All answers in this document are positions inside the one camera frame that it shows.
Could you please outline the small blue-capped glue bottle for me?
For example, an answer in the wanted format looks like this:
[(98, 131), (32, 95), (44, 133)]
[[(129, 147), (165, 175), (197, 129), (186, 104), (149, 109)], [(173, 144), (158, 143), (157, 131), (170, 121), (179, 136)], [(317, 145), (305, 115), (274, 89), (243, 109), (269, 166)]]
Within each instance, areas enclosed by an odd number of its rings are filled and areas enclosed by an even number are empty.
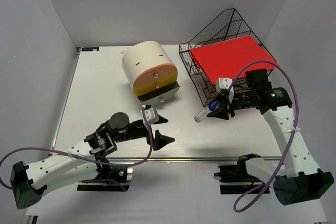
[(207, 115), (216, 110), (219, 107), (219, 105), (220, 105), (219, 101), (210, 103), (194, 116), (194, 120), (197, 123), (203, 121), (207, 117)]

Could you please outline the red paper folder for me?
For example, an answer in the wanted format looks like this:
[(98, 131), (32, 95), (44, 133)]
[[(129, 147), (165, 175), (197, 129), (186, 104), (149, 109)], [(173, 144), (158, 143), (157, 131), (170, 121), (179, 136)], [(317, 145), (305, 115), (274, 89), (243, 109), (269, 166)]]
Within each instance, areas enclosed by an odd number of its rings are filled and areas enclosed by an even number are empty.
[(234, 79), (247, 64), (276, 60), (252, 36), (242, 36), (190, 50), (191, 56), (212, 84), (218, 78)]

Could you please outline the cream round drawer box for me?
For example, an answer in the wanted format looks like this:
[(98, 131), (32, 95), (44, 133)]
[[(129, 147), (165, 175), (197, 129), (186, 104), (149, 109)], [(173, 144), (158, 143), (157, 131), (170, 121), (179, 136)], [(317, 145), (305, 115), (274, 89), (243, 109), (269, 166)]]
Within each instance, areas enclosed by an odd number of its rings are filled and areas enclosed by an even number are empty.
[(130, 47), (122, 57), (122, 69), (141, 105), (163, 103), (180, 88), (177, 67), (156, 41)]

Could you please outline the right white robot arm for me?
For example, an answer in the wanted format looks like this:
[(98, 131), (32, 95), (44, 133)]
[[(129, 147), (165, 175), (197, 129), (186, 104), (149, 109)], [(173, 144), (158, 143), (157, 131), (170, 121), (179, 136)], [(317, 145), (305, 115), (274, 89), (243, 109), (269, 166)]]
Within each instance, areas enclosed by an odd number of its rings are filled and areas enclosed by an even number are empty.
[(247, 90), (235, 94), (233, 80), (219, 78), (216, 81), (217, 98), (211, 104), (209, 118), (229, 119), (236, 110), (255, 108), (269, 125), (281, 159), (272, 168), (257, 154), (240, 156), (235, 170), (224, 172), (225, 181), (250, 181), (256, 178), (261, 185), (250, 191), (262, 194), (272, 188), (282, 205), (315, 200), (332, 186), (331, 172), (324, 172), (312, 157), (302, 137), (298, 124), (297, 101), (292, 101), (284, 88), (274, 88), (268, 80), (266, 69), (246, 72)]

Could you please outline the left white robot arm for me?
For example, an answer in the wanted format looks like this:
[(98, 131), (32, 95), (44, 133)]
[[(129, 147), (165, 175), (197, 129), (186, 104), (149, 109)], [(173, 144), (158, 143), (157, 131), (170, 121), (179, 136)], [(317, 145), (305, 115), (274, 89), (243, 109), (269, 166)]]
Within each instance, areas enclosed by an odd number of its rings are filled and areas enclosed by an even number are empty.
[(174, 138), (159, 131), (153, 132), (153, 124), (168, 120), (153, 108), (141, 111), (141, 119), (130, 122), (127, 114), (115, 113), (95, 132), (66, 151), (38, 162), (13, 165), (10, 184), (17, 209), (26, 209), (38, 203), (48, 193), (77, 182), (120, 186), (128, 182), (130, 164), (112, 164), (107, 156), (117, 150), (117, 143), (144, 138), (150, 151), (158, 151), (173, 143)]

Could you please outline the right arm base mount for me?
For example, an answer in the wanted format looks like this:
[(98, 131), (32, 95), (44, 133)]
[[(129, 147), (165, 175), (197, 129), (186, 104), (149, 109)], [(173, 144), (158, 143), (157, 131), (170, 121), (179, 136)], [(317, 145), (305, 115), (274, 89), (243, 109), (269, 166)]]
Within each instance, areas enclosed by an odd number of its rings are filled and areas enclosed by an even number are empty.
[(235, 165), (219, 165), (214, 177), (219, 179), (222, 195), (241, 195), (251, 189), (252, 194), (258, 194), (259, 185), (266, 183), (274, 170), (274, 165), (261, 156), (246, 154)]

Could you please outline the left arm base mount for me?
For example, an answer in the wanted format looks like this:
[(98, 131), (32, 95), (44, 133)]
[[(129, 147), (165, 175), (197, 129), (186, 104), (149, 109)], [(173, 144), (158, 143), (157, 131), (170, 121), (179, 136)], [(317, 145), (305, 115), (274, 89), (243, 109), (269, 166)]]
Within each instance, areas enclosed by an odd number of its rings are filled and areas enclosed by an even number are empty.
[(77, 191), (126, 192), (132, 179), (132, 166), (97, 164), (97, 176), (77, 185)]

